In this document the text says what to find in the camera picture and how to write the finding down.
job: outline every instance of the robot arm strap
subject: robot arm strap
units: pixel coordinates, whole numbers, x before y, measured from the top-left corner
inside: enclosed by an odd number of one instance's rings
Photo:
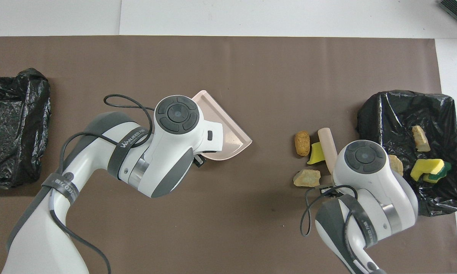
[[[378,235],[374,228],[369,216],[360,203],[349,194],[344,194],[338,199],[342,201],[345,206],[349,209],[350,214],[354,217],[355,221],[359,225],[360,230],[365,239],[365,247],[371,247],[378,242]]]
[[[110,175],[120,179],[119,170],[121,169],[127,154],[129,154],[130,149],[135,147],[134,144],[142,139],[142,137],[148,135],[148,133],[149,130],[147,128],[136,127],[117,143],[107,166],[107,171]]]
[[[48,178],[41,184],[56,189],[65,196],[70,204],[73,204],[79,195],[79,190],[70,180],[58,173],[51,173]]]

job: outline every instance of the rock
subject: rock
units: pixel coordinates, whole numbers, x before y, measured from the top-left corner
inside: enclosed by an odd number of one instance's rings
[[[299,156],[308,156],[310,154],[310,135],[306,130],[294,135],[294,145]]]
[[[411,130],[413,131],[414,143],[418,151],[427,152],[432,150],[428,143],[428,138],[426,138],[425,131],[420,126],[413,126]]]
[[[390,169],[399,173],[399,175],[401,175],[401,176],[403,175],[403,171],[404,171],[403,163],[396,155],[389,154],[389,163],[390,163]]]
[[[295,186],[315,187],[319,186],[320,178],[319,170],[303,169],[294,176],[293,183]]]

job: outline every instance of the pink dustpan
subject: pink dustpan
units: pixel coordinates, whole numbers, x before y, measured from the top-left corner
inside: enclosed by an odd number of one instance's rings
[[[252,139],[206,90],[198,92],[192,99],[200,106],[206,120],[221,123],[224,129],[222,151],[202,153],[203,157],[216,161],[227,160],[239,154],[252,143]]]

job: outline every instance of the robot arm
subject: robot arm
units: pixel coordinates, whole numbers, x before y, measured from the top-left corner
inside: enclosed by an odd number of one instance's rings
[[[82,137],[64,161],[62,177],[57,176],[71,182],[79,193],[95,170],[105,169],[155,198],[178,186],[194,154],[222,149],[222,125],[205,121],[201,109],[188,97],[163,99],[154,110],[154,128],[155,134],[135,147],[147,138],[147,129],[121,112],[101,114],[85,131],[117,144],[93,136]],[[70,237],[49,212],[54,208],[58,220],[65,224],[70,205],[67,197],[43,186],[11,233],[3,274],[88,273]]]
[[[390,170],[384,149],[370,141],[348,144],[338,155],[333,181],[357,189],[322,204],[315,218],[319,235],[353,274],[381,274],[364,248],[414,225],[417,199]]]

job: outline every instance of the black trash bag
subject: black trash bag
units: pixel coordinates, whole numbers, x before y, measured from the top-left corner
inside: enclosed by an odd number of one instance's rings
[[[0,77],[0,187],[39,179],[51,115],[48,80],[33,68]]]
[[[411,128],[421,126],[431,151],[416,151]],[[457,118],[453,98],[442,94],[394,90],[372,95],[357,115],[361,139],[396,155],[404,167],[404,179],[418,197],[419,215],[438,216],[457,211]],[[448,175],[436,184],[414,181],[411,169],[417,159],[439,158],[451,163]]]

